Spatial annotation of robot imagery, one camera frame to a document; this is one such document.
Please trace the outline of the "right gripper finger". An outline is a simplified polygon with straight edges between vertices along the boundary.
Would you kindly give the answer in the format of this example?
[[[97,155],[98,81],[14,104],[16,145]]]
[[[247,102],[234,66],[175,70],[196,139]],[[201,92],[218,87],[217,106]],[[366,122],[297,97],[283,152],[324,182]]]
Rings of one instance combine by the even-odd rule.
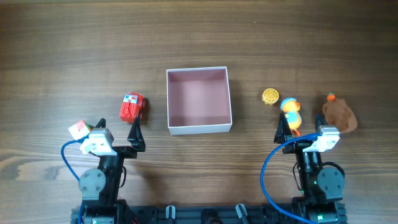
[[[315,115],[315,127],[319,128],[320,126],[323,126],[323,125],[326,125],[326,121],[320,113],[317,113]]]
[[[293,134],[287,122],[287,118],[284,113],[281,113],[279,116],[277,131],[275,133],[274,143],[282,144],[292,138]]]

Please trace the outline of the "brown plush toy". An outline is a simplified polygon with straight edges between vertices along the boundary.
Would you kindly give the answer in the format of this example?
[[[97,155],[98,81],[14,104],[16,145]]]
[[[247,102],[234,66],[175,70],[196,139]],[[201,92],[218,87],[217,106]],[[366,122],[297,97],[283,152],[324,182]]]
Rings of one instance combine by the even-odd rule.
[[[329,92],[322,108],[325,121],[337,127],[341,134],[350,133],[358,127],[358,120],[345,99],[337,98]]]

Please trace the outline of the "small colourful puzzle cube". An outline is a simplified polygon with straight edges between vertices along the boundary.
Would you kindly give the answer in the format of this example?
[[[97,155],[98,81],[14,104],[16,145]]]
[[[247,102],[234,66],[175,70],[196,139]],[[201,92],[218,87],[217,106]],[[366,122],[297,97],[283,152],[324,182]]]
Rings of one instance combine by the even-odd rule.
[[[74,125],[70,126],[68,131],[74,140],[79,140],[86,138],[91,133],[92,129],[92,126],[85,121],[80,120]]]

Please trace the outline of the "orange duck toy blue hat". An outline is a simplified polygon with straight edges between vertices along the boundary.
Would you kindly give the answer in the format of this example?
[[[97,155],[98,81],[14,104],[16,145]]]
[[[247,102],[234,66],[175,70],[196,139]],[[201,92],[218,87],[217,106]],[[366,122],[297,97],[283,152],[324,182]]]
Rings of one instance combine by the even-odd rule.
[[[301,135],[298,130],[302,124],[302,118],[299,114],[300,108],[301,104],[295,98],[286,98],[280,104],[280,109],[283,111],[285,118],[287,119],[289,128],[296,136]]]

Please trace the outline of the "red toy truck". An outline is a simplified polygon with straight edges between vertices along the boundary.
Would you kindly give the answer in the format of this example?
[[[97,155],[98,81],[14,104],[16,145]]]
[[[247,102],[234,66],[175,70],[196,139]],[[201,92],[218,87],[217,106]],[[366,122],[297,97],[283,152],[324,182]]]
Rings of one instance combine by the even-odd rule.
[[[123,98],[119,117],[128,123],[133,123],[136,118],[142,119],[142,110],[145,105],[145,98],[141,94],[127,93]]]

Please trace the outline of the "yellow round ball toy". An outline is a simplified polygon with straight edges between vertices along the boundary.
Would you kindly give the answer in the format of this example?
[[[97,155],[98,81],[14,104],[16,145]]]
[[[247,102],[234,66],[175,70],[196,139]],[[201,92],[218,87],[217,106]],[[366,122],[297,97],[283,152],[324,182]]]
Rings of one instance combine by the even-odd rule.
[[[262,100],[266,105],[273,105],[279,100],[279,92],[276,89],[268,88],[264,90]]]

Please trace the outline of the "white box pink interior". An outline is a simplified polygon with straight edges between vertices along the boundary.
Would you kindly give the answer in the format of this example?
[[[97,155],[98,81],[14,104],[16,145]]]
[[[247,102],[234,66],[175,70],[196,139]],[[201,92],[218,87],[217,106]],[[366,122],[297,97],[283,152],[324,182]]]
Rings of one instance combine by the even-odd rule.
[[[233,118],[226,67],[166,71],[170,134],[227,133]]]

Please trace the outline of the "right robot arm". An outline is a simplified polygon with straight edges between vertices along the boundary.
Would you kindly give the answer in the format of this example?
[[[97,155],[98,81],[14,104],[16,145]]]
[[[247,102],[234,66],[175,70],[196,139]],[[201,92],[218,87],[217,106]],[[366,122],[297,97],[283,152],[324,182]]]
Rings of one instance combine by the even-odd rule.
[[[327,124],[321,115],[315,117],[315,137],[299,139],[290,130],[283,113],[274,142],[284,154],[295,154],[301,197],[292,199],[292,213],[315,223],[347,223],[343,199],[345,172],[334,162],[323,162],[321,153],[332,149],[340,140],[339,130]]]

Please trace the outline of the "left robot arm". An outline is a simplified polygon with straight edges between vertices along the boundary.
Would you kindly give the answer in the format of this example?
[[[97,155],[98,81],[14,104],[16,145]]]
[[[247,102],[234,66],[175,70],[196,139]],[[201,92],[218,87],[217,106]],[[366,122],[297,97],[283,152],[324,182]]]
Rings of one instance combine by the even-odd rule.
[[[135,159],[138,152],[146,149],[140,119],[136,118],[131,124],[127,136],[129,146],[113,146],[113,141],[106,120],[101,119],[81,144],[83,153],[99,157],[99,164],[85,171],[78,181],[82,205],[77,223],[139,223],[127,202],[118,199],[118,193],[126,180],[124,160]]]

